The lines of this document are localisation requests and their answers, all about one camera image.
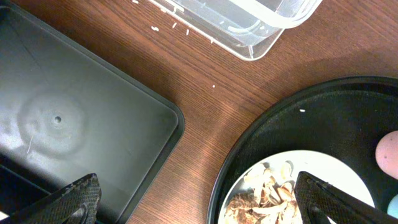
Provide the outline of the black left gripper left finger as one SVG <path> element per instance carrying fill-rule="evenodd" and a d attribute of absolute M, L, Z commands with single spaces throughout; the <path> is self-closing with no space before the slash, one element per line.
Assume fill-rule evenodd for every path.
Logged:
<path fill-rule="evenodd" d="M 12 223 L 94 224 L 101 200 L 101 187 L 94 173 L 87 174 L 1 220 Z"/>

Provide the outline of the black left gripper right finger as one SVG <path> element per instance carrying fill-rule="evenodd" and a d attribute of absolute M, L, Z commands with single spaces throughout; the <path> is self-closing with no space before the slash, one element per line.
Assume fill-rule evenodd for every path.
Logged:
<path fill-rule="evenodd" d="M 397 219 L 346 194 L 314 175 L 301 171 L 295 197 L 304 224 L 395 224 Z"/>

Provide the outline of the grey round plate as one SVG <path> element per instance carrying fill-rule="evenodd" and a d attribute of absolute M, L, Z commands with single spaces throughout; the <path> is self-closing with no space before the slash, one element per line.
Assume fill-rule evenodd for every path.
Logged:
<path fill-rule="evenodd" d="M 244 181 L 244 176 L 250 173 L 252 169 L 258 170 L 260 166 L 272 171 L 277 185 L 282 185 L 286 181 L 295 185 L 299 172 L 305 171 L 369 206 L 375 207 L 366 184 L 344 162 L 321 152 L 295 150 L 280 152 L 262 160 L 256 159 L 251 164 L 251 167 L 246 169 L 229 189 L 226 198 L 221 204 L 220 214 L 216 219 L 217 223 L 224 223 L 226 207 L 233 195 L 241 192 L 253 192 L 251 184 Z"/>

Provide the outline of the food scraps and rice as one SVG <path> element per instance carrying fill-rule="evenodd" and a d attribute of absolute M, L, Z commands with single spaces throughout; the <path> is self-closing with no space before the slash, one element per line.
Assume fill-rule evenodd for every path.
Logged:
<path fill-rule="evenodd" d="M 302 224 L 292 171 L 289 162 L 284 162 L 279 169 L 265 164 L 254 166 L 243 176 L 248 189 L 233 194 L 221 223 Z"/>

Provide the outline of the light blue plastic cup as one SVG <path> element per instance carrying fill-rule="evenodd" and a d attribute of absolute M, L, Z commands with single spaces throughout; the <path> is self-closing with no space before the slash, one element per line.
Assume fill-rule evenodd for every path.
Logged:
<path fill-rule="evenodd" d="M 394 196 L 388 204 L 387 214 L 398 218 L 398 195 Z"/>

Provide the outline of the pink plastic cup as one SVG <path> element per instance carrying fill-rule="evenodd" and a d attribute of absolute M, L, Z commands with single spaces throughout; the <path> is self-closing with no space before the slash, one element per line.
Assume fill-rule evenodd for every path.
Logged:
<path fill-rule="evenodd" d="M 386 134 L 376 146 L 376 162 L 387 175 L 398 179 L 397 171 L 397 131 Z"/>

